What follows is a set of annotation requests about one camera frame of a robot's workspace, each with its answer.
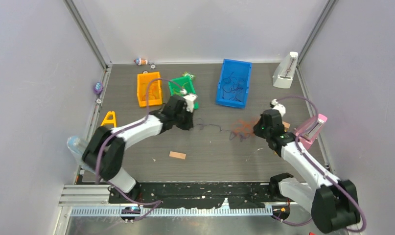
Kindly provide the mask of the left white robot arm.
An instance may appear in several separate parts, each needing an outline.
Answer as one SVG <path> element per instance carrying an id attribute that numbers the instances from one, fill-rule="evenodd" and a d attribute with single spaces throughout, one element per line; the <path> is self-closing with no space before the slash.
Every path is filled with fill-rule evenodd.
<path id="1" fill-rule="evenodd" d="M 136 122 L 112 129 L 98 127 L 85 147 L 81 161 L 101 179 L 118 187 L 127 202 L 136 202 L 140 195 L 137 181 L 122 167 L 125 150 L 174 126 L 182 130 L 192 129 L 196 99 L 196 94 L 173 95 L 161 110 L 151 111 Z"/>

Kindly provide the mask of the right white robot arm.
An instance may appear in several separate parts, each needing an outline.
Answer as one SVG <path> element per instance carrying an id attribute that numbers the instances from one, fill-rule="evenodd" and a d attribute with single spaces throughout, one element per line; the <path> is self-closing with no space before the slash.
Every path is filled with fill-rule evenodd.
<path id="1" fill-rule="evenodd" d="M 253 130 L 306 181 L 304 185 L 287 173 L 272 177 L 270 182 L 274 184 L 269 187 L 272 199 L 292 199 L 310 213 L 316 227 L 325 234 L 361 222 L 354 183 L 342 181 L 319 165 L 296 135 L 285 131 L 280 111 L 263 111 Z"/>

